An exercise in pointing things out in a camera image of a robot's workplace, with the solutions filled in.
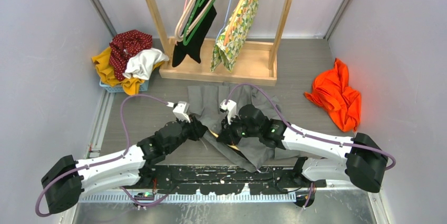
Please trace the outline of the grey garment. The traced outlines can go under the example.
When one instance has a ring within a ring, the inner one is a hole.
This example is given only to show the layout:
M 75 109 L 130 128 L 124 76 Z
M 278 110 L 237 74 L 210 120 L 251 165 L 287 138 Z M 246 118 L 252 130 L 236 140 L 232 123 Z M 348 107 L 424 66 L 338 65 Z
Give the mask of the grey garment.
M 270 159 L 298 157 L 301 154 L 300 151 L 269 148 L 261 143 L 257 136 L 242 138 L 236 144 L 238 151 L 217 141 L 214 134 L 220 134 L 223 130 L 221 122 L 227 122 L 226 115 L 219 111 L 219 107 L 234 87 L 234 84 L 224 83 L 222 85 L 193 85 L 187 88 L 189 111 L 208 128 L 208 132 L 203 136 L 204 140 L 228 158 L 231 163 L 249 172 L 255 172 Z M 255 113 L 262 113 L 267 119 L 280 119 L 276 112 L 276 110 L 281 110 L 277 98 L 274 97 L 271 104 L 259 90 L 251 86 L 238 87 L 230 100 L 237 103 L 237 115 L 246 115 L 250 118 Z

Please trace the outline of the lemon print skirt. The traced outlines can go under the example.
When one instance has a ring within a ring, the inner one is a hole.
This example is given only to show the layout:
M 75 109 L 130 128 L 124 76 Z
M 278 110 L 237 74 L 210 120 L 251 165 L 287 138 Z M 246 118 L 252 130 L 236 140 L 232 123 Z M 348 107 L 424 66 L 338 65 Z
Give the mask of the lemon print skirt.
M 237 58 L 247 39 L 259 8 L 259 0 L 241 0 L 239 9 L 233 11 L 226 27 L 218 36 L 213 47 L 210 71 L 222 64 L 227 71 L 234 70 Z

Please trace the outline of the yellow hanger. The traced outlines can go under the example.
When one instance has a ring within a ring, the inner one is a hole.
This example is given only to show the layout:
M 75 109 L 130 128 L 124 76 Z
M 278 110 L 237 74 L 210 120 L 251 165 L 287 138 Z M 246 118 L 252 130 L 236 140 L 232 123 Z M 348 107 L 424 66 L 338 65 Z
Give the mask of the yellow hanger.
M 230 144 L 230 143 L 225 143 L 225 142 L 223 142 L 223 141 L 220 141 L 220 140 L 218 140 L 218 137 L 219 137 L 218 134 L 214 133 L 214 132 L 213 132 L 212 130 L 210 130 L 210 129 L 209 129 L 208 131 L 209 131 L 209 132 L 216 138 L 216 140 L 217 140 L 218 142 L 227 145 L 228 147 L 232 148 L 233 150 L 240 151 L 240 149 L 239 149 L 236 145 L 234 145 L 234 144 Z

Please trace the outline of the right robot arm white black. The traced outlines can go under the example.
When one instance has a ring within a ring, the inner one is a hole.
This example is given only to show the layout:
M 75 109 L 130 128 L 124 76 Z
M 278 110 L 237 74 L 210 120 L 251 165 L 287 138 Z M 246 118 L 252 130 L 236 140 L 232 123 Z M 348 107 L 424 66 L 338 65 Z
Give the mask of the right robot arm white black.
M 388 157 L 367 134 L 338 137 L 305 130 L 282 119 L 270 119 L 252 104 L 237 109 L 232 100 L 224 100 L 217 141 L 230 145 L 243 138 L 257 138 L 272 149 L 296 150 L 315 155 L 300 157 L 293 169 L 293 182 L 310 187 L 317 181 L 348 181 L 367 192 L 378 193 L 382 187 Z

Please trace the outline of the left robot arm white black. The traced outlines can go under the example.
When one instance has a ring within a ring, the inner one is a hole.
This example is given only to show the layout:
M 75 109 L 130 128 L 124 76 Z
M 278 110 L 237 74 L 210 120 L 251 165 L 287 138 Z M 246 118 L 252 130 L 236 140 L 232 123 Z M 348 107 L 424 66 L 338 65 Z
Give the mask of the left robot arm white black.
M 165 160 L 187 140 L 198 141 L 207 127 L 193 115 L 190 121 L 168 122 L 152 136 L 123 151 L 98 158 L 75 160 L 72 155 L 60 158 L 42 177 L 47 215 L 66 211 L 82 198 L 117 187 L 153 184 L 153 167 Z

